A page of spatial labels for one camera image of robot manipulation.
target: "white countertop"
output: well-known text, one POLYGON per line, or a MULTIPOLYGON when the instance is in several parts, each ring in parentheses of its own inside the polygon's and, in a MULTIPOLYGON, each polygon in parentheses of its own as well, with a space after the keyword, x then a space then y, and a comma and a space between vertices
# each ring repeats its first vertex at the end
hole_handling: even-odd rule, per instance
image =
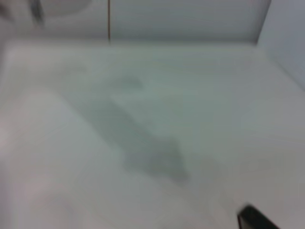
POLYGON ((236 229, 247 202, 301 228, 305 93, 255 47, 15 42, 2 77, 25 209, 64 189, 98 228, 236 229))

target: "blurry white surface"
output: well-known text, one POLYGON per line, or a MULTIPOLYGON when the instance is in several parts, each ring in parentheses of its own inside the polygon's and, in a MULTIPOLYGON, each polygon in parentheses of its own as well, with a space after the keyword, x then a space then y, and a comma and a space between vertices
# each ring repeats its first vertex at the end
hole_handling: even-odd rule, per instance
POLYGON ((3 77, 15 228, 41 224, 48 193, 63 200, 38 212, 74 206, 80 228, 236 229, 246 202, 303 220, 305 94, 253 46, 17 42, 3 77))
POLYGON ((112 0, 112 38, 255 42, 269 4, 269 0, 112 0))
POLYGON ((274 0, 266 17, 259 45, 305 88, 305 2, 274 0))

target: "cabinet door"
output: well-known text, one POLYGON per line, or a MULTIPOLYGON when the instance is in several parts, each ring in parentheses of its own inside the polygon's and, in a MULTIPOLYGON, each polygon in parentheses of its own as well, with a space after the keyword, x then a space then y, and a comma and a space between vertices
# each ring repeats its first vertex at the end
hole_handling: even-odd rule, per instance
POLYGON ((111 0, 113 39, 256 41, 270 0, 111 0))

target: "white wall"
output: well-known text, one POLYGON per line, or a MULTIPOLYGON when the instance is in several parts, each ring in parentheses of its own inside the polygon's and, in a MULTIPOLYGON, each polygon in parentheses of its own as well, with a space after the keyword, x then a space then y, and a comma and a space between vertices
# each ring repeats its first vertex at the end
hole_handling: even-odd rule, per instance
POLYGON ((256 41, 270 0, 112 0, 112 37, 256 41))
POLYGON ((305 87, 305 1, 274 0, 260 35, 259 46, 305 87))

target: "black object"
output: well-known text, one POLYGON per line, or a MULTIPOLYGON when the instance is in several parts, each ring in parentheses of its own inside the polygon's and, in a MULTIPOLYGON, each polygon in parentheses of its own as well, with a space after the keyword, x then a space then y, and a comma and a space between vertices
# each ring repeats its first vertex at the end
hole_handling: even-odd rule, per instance
POLYGON ((246 205, 238 214, 239 229, 279 229, 252 205, 246 205))
POLYGON ((44 24, 44 14, 40 0, 29 0, 30 10, 35 22, 39 25, 44 24))
POLYGON ((13 21, 10 9, 2 3, 0 3, 0 17, 7 21, 13 21))

